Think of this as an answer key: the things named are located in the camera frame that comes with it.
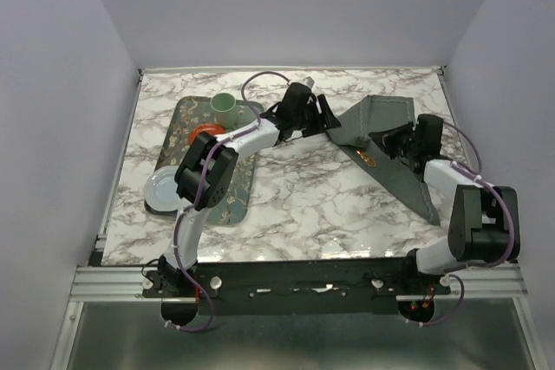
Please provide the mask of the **gold spoon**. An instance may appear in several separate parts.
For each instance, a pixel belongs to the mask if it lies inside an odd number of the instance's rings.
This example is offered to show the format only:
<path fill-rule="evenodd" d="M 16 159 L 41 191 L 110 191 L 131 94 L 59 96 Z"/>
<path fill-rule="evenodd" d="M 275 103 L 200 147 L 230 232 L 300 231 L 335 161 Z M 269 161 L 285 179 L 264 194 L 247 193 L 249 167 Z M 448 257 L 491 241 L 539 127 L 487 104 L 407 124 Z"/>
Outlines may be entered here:
<path fill-rule="evenodd" d="M 360 158 L 369 166 L 369 167 L 376 167 L 376 162 L 370 158 L 366 153 L 357 150 L 356 153 L 360 156 Z"/>

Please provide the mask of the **grey cloth napkin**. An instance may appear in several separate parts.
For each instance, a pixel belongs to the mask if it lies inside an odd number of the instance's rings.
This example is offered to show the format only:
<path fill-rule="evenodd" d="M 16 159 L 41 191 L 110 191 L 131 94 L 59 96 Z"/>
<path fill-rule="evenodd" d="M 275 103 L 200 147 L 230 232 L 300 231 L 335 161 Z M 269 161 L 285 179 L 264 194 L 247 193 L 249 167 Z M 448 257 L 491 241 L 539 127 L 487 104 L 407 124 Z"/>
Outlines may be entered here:
<path fill-rule="evenodd" d="M 440 223 L 423 180 L 428 161 L 441 156 L 444 121 L 415 115 L 408 97 L 368 95 L 337 117 L 330 140 L 411 211 L 431 225 Z"/>

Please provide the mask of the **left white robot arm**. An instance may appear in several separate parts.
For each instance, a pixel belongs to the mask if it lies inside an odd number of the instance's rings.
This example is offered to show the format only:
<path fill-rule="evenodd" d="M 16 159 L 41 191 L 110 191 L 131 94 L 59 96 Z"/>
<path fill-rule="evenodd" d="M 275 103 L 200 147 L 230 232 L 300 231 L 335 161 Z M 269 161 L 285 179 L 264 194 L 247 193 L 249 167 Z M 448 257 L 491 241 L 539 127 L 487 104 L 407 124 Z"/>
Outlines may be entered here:
<path fill-rule="evenodd" d="M 238 162 L 285 142 L 294 132 L 307 138 L 340 126 L 324 95 L 292 82 L 283 99 L 257 114 L 251 124 L 223 135 L 198 134 L 174 175 L 185 206 L 178 211 L 171 243 L 158 261 L 163 287 L 174 296 L 191 289 L 189 270 L 198 261 L 206 220 L 226 195 Z"/>

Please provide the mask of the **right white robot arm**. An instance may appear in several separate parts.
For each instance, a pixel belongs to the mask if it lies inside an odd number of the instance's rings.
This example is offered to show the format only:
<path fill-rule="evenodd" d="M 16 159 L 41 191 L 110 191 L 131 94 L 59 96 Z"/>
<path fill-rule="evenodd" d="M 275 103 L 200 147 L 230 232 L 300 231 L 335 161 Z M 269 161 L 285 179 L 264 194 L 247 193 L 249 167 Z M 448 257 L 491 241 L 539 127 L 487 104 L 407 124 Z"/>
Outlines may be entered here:
<path fill-rule="evenodd" d="M 399 272 L 401 287 L 421 292 L 430 275 L 514 262 L 520 253 L 516 191 L 484 180 L 479 172 L 441 154 L 441 117 L 421 114 L 369 138 L 390 159 L 398 159 L 424 184 L 452 200 L 447 236 L 415 252 L 415 263 Z"/>

